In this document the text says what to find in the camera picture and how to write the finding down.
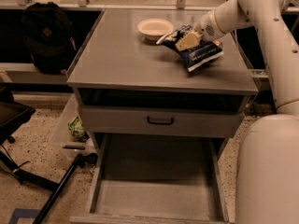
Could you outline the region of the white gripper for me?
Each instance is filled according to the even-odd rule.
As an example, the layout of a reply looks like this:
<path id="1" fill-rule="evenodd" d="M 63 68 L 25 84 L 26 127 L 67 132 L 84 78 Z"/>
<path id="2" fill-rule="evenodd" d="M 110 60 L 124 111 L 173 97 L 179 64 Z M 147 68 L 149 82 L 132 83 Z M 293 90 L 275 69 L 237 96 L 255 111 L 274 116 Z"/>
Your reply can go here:
<path id="1" fill-rule="evenodd" d="M 196 30 L 199 32 L 190 32 L 183 36 L 175 45 L 177 51 L 191 49 L 200 44 L 201 39 L 213 41 L 225 35 L 223 23 L 224 15 L 217 10 L 208 11 L 196 24 Z"/>

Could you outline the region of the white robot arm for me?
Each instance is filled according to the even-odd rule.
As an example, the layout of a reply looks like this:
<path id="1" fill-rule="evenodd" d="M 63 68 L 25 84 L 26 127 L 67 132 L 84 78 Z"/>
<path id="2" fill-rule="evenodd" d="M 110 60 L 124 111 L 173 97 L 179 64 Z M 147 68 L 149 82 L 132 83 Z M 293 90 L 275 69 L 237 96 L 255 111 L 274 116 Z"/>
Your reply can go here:
<path id="1" fill-rule="evenodd" d="M 239 147 L 235 224 L 299 224 L 299 47 L 282 0 L 229 0 L 196 24 L 212 41 L 255 28 L 276 107 L 255 121 Z"/>

